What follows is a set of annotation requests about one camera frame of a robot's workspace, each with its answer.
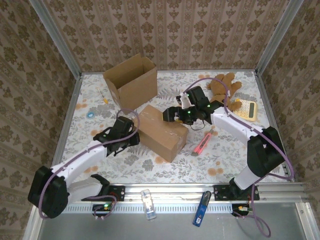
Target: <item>teddy bear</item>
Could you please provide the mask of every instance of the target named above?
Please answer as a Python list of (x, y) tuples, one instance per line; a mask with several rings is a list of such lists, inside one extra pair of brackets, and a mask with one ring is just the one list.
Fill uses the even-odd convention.
[[(221, 80), (225, 83), (230, 90), (230, 97), (227, 99), (226, 106), (230, 111), (235, 111), (241, 108), (242, 103), (240, 101), (230, 102), (230, 98), (235, 94), (235, 92), (242, 87), (242, 83), (240, 81), (236, 81), (232, 83), (232, 80), (235, 79), (235, 74), (233, 72), (229, 72), (226, 75), (218, 74), (214, 78)], [(213, 101), (219, 101), (221, 103), (225, 100), (226, 89), (225, 87), (218, 81), (212, 80), (210, 84), (207, 86), (208, 89), (211, 89), (213, 93), (213, 97), (211, 99), (211, 103)]]

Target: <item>floral tablecloth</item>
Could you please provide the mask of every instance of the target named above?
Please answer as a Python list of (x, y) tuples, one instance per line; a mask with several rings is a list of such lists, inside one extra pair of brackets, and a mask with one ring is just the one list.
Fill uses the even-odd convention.
[[(140, 113), (147, 104), (160, 111), (176, 106), (175, 96), (191, 83), (199, 78), (215, 77), (220, 73), (225, 74), (226, 72), (159, 71), (157, 75), (158, 95), (140, 106), (137, 112)], [(268, 118), (253, 72), (237, 72), (235, 79), (242, 82), (242, 88), (235, 93), (233, 98), (257, 102), (256, 124), (268, 127)], [(209, 80), (205, 80), (199, 85), (211, 99), (212, 92), (206, 89), (208, 83)], [(97, 88), (105, 95), (108, 104), (104, 103)], [(70, 158), (84, 148), (98, 132), (112, 126), (118, 110), (119, 107), (112, 100), (102, 74), (85, 75), (62, 160)], [(90, 112), (93, 113), (91, 118), (87, 116)], [(202, 126), (202, 121), (198, 121), (193, 128), (198, 129)], [(193, 149), (210, 129), (214, 129), (214, 134), (207, 148), (200, 156), (191, 156)], [(126, 149), (116, 157), (113, 155), (106, 157), (87, 169), (77, 178), (77, 181), (98, 173), (114, 184), (226, 183), (247, 165), (246, 162), (247, 149), (240, 141), (227, 131), (206, 124), (204, 129), (198, 131), (189, 128), (186, 145), (172, 163), (167, 163), (146, 146), (140, 144)], [(284, 174), (281, 166), (278, 166), (273, 172)], [(279, 182), (283, 180), (266, 177), (263, 181)]]

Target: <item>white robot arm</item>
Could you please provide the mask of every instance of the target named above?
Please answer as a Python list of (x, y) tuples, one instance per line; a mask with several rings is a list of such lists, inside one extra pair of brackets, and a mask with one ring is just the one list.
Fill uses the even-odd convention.
[(222, 103), (209, 102), (200, 86), (187, 90), (176, 99), (181, 107), (166, 109), (163, 112), (164, 121), (173, 122), (178, 118), (184, 124), (192, 125), (200, 119), (228, 131), (247, 146), (247, 166), (230, 181), (235, 197), (284, 162), (281, 154), (260, 136), (260, 133), (263, 134), (283, 151), (279, 134), (273, 127), (263, 129), (226, 111)]
[(133, 121), (119, 116), (113, 127), (98, 133), (79, 153), (52, 168), (40, 167), (35, 173), (28, 201), (39, 207), (42, 198), (42, 212), (49, 218), (55, 218), (68, 204), (91, 196), (108, 195), (110, 183), (98, 174), (93, 174), (83, 181), (73, 181), (111, 153), (116, 155), (127, 147), (138, 145), (139, 142), (140, 137), (134, 131)]

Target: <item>yellow calculator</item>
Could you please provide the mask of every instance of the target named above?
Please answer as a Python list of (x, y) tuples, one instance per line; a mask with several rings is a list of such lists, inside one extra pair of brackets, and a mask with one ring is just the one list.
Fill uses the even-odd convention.
[(244, 120), (255, 122), (257, 121), (258, 105), (254, 101), (247, 101), (236, 98), (236, 102), (242, 102), (241, 108), (235, 110), (233, 113)]

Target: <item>cardboard box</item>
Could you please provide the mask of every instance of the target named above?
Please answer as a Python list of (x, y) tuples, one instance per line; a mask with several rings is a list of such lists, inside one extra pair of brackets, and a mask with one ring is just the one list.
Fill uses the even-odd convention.
[(107, 70), (103, 77), (121, 109), (135, 110), (158, 95), (156, 65), (140, 53)]
[(162, 116), (162, 112), (151, 105), (140, 112), (140, 143), (172, 163), (186, 144), (188, 128), (178, 122), (163, 121)]

